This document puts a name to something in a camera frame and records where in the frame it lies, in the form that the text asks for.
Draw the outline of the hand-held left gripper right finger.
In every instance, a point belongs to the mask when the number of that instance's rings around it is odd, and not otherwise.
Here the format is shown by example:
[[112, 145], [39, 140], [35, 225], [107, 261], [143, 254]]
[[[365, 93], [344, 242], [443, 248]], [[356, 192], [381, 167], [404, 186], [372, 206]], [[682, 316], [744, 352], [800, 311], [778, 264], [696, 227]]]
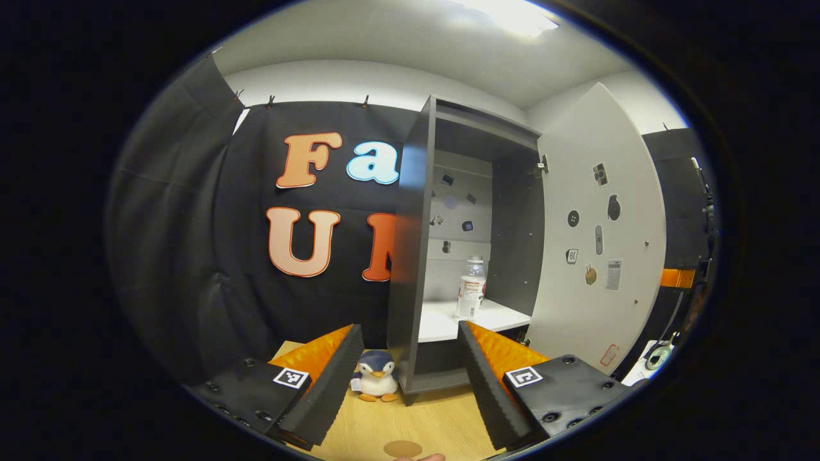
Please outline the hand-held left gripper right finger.
[[496, 449], [565, 438], [632, 394], [573, 354], [549, 359], [473, 322], [459, 322], [457, 342]]

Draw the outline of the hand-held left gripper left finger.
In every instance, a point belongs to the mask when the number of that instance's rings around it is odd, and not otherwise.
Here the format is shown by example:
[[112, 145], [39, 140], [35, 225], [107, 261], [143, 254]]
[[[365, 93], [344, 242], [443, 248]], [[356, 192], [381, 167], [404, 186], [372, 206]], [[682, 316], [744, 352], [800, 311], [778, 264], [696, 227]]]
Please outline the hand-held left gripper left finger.
[[278, 358], [245, 358], [186, 390], [214, 411], [282, 444], [325, 440], [363, 353], [360, 324], [320, 336]]

